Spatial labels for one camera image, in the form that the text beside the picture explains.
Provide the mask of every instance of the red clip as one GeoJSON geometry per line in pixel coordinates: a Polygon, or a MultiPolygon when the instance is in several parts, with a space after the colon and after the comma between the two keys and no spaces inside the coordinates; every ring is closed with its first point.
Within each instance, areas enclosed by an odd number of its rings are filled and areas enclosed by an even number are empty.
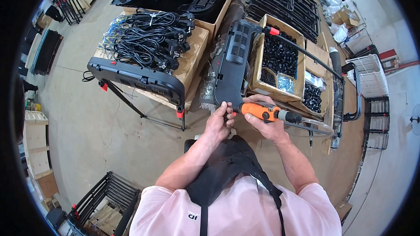
{"type": "Polygon", "coordinates": [[[176,111],[176,117],[177,118],[182,118],[182,115],[184,114],[184,110],[182,109],[181,112],[176,111]]]}
{"type": "Polygon", "coordinates": [[[279,35],[280,34],[280,30],[275,29],[275,28],[270,28],[270,34],[272,35],[279,35]]]}
{"type": "Polygon", "coordinates": [[[101,87],[104,91],[108,91],[108,84],[104,84],[102,87],[101,87]]]}

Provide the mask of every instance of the ventilation grille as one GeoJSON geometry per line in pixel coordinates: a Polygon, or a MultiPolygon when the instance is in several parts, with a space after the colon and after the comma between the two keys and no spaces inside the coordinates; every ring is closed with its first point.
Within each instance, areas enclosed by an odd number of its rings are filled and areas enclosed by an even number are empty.
{"type": "Polygon", "coordinates": [[[243,48],[240,48],[240,49],[239,49],[239,56],[240,56],[241,58],[244,58],[244,57],[245,57],[245,50],[244,50],[243,48]]]}
{"type": "Polygon", "coordinates": [[[134,86],[135,86],[136,88],[141,89],[141,90],[146,90],[146,85],[139,84],[139,83],[134,83],[134,86]]]}
{"type": "Polygon", "coordinates": [[[241,38],[242,38],[242,36],[241,36],[241,35],[236,34],[236,35],[235,35],[235,38],[234,38],[234,42],[236,42],[236,43],[241,42],[241,38]]]}
{"type": "Polygon", "coordinates": [[[155,94],[161,95],[161,96],[164,96],[165,95],[165,93],[163,93],[162,90],[159,90],[159,89],[157,89],[155,87],[152,87],[152,92],[155,93],[155,94]]]}
{"type": "Polygon", "coordinates": [[[238,26],[236,27],[236,30],[237,30],[238,32],[244,32],[244,25],[242,25],[242,24],[238,24],[238,26]]]}
{"type": "Polygon", "coordinates": [[[125,80],[125,79],[120,79],[120,81],[121,81],[121,83],[123,83],[124,85],[131,86],[131,84],[130,84],[130,82],[129,82],[128,80],[125,80]]]}
{"type": "Polygon", "coordinates": [[[238,46],[232,46],[231,54],[237,56],[239,53],[239,47],[238,46]]]}

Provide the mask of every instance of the power cord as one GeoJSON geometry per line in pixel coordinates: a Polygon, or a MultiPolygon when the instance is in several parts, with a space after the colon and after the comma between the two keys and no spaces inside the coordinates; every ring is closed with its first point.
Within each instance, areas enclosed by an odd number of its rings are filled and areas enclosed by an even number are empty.
{"type": "Polygon", "coordinates": [[[85,72],[83,72],[83,79],[81,80],[82,82],[89,82],[89,81],[92,81],[94,78],[95,78],[95,76],[94,75],[92,75],[92,76],[85,76],[85,74],[86,73],[90,73],[90,74],[92,74],[90,71],[85,71],[85,72]]]}

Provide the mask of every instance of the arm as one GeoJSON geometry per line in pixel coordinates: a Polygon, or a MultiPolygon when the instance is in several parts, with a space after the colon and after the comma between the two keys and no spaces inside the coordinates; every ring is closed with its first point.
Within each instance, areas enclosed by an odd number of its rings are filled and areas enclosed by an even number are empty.
{"type": "Polygon", "coordinates": [[[228,107],[231,105],[230,102],[223,102],[222,106],[208,118],[204,133],[187,153],[166,168],[156,181],[156,186],[175,191],[185,189],[195,180],[210,155],[231,131],[234,124],[233,109],[228,107]],[[228,113],[226,123],[223,118],[225,113],[228,113]]]}
{"type": "MultiPolygon", "coordinates": [[[[263,95],[246,97],[243,101],[264,101],[274,104],[270,97],[263,95]]],[[[250,113],[245,115],[245,119],[258,129],[266,139],[271,140],[275,144],[280,154],[284,170],[286,171],[286,176],[296,190],[296,194],[299,194],[304,187],[311,183],[319,183],[311,163],[299,149],[293,145],[289,139],[289,134],[284,131],[282,121],[277,120],[272,123],[264,123],[264,121],[250,113]]]]}

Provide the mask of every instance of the cable bundle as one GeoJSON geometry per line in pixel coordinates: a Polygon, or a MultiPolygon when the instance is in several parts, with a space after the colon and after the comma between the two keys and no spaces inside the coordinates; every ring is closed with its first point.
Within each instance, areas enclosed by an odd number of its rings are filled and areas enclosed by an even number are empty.
{"type": "Polygon", "coordinates": [[[190,50],[186,39],[194,27],[191,13],[142,9],[113,20],[99,48],[110,51],[110,59],[172,74],[177,58],[190,50]]]}

